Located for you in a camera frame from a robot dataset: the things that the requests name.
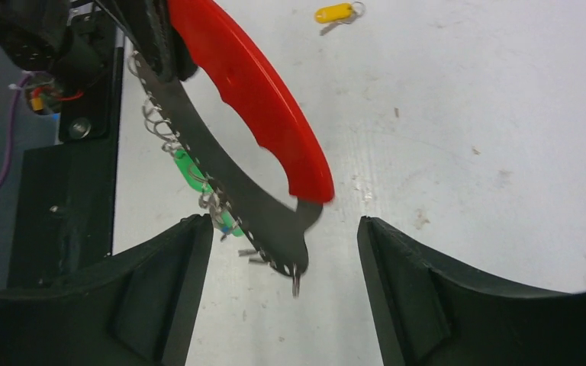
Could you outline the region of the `green key tag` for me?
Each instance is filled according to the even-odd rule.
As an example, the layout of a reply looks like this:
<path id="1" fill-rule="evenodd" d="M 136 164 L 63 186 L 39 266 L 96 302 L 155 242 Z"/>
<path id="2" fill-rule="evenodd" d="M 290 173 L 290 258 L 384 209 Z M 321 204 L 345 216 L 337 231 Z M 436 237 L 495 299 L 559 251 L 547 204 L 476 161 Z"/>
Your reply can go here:
<path id="1" fill-rule="evenodd" d="M 190 188 L 202 194 L 209 194 L 213 191 L 185 150 L 177 149 L 173 153 L 173 160 Z"/>
<path id="2" fill-rule="evenodd" d="M 222 232 L 222 240 L 228 236 L 240 237 L 244 233 L 240 228 L 239 222 L 231 215 L 228 210 L 220 213 L 216 218 L 219 230 Z"/>

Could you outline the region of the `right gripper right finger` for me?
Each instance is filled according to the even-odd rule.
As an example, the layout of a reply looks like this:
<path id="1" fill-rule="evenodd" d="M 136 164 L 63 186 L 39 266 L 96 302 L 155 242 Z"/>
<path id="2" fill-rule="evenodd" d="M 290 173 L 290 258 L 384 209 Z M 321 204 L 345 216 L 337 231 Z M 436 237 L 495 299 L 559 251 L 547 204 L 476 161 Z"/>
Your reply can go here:
<path id="1" fill-rule="evenodd" d="M 386 365 L 586 365 L 586 291 L 500 278 L 377 217 L 357 243 Z"/>

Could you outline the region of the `red-handled metal key holder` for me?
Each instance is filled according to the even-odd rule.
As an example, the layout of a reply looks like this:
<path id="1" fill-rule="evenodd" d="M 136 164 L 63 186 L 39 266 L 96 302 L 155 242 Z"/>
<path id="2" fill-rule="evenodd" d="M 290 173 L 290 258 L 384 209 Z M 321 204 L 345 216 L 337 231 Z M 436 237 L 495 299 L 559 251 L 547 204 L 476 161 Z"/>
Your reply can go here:
<path id="1" fill-rule="evenodd" d="M 198 70 L 161 82 L 133 45 L 146 129 L 167 153 L 188 153 L 212 187 L 199 203 L 214 225 L 228 210 L 250 241 L 246 254 L 289 278 L 298 296 L 306 233 L 335 195 L 324 152 L 273 65 L 219 4 L 167 2 Z"/>

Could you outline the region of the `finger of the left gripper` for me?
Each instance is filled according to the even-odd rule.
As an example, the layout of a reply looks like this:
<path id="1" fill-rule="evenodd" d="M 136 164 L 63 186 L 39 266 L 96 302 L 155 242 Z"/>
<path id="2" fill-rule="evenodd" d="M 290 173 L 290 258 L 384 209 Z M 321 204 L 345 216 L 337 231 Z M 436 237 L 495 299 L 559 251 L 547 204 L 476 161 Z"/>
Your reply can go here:
<path id="1" fill-rule="evenodd" d="M 198 66 L 169 19 L 167 1 L 122 1 L 121 11 L 130 39 L 158 80 L 185 81 L 197 72 Z"/>

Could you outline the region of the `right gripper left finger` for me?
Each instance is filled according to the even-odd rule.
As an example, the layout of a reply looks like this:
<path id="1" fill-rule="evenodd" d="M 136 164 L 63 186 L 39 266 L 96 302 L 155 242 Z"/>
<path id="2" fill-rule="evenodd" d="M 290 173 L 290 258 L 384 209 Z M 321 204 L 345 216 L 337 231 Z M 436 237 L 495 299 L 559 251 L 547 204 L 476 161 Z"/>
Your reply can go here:
<path id="1" fill-rule="evenodd" d="M 184 365 L 213 235 L 193 215 L 46 286 L 0 291 L 0 365 Z"/>

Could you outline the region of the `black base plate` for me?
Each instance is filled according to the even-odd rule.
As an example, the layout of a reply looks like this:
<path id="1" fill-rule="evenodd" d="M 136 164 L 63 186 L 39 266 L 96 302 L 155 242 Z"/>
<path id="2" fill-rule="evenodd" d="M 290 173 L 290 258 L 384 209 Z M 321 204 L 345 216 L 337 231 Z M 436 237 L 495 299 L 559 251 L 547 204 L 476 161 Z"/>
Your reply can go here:
<path id="1" fill-rule="evenodd" d="M 112 252 L 124 36 L 110 20 L 89 29 L 104 72 L 66 102 L 59 145 L 24 153 L 7 286 L 41 287 Z"/>

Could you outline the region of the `metal key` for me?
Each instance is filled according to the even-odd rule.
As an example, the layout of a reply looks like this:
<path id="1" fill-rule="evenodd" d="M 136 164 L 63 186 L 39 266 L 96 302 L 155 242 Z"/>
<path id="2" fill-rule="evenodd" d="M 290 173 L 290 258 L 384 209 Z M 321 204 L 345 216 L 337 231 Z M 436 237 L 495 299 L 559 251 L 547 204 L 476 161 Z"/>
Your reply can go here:
<path id="1" fill-rule="evenodd" d="M 339 22 L 334 22 L 334 23 L 329 23 L 329 24 L 323 24 L 323 28 L 319 31 L 319 35 L 324 36 L 327 33 L 329 33 L 332 29 L 343 25 L 343 24 L 352 24 L 353 22 L 357 21 L 358 19 L 360 19 L 366 12 L 366 6 L 363 2 L 361 1 L 355 1 L 355 2 L 347 2 L 347 3 L 351 3 L 354 10 L 356 11 L 356 14 L 346 20 L 346 21 L 339 21 Z"/>

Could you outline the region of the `yellow key tag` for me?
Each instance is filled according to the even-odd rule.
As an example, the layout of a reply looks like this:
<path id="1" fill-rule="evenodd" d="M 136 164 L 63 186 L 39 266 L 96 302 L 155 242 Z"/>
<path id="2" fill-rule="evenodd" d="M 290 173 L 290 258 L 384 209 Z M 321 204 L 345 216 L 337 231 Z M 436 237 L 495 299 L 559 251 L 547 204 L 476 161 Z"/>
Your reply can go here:
<path id="1" fill-rule="evenodd" d="M 314 20 L 318 24 L 329 24 L 339 21 L 346 21 L 356 14 L 351 3 L 340 3 L 319 8 L 314 13 Z"/>

